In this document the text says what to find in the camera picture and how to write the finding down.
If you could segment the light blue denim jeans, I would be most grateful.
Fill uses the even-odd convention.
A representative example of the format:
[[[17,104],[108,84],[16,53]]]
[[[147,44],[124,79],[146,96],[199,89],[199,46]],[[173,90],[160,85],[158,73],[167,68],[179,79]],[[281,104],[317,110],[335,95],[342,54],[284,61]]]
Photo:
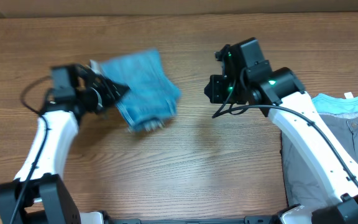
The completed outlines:
[[[116,104],[132,132],[161,128],[177,115],[181,91],[166,76],[157,49],[90,61],[91,69],[129,91]]]

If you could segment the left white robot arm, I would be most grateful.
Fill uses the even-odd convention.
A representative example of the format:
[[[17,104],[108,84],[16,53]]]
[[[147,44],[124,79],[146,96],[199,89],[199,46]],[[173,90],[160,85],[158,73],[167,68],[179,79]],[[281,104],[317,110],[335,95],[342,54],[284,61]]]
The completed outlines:
[[[127,85],[80,64],[51,69],[53,87],[35,110],[38,128],[12,182],[0,184],[3,223],[110,223],[105,212],[81,213],[63,183],[73,140],[86,113],[100,114],[129,92]]]

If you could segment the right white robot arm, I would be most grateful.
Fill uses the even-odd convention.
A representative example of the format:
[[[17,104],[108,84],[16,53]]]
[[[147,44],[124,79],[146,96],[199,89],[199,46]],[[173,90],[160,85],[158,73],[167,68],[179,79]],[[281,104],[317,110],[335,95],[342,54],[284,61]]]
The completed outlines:
[[[323,122],[293,71],[273,70],[256,38],[225,45],[214,56],[222,72],[211,75],[204,92],[219,105],[216,116],[261,110],[295,146],[326,201],[323,208],[291,206],[271,222],[358,223],[358,163]]]

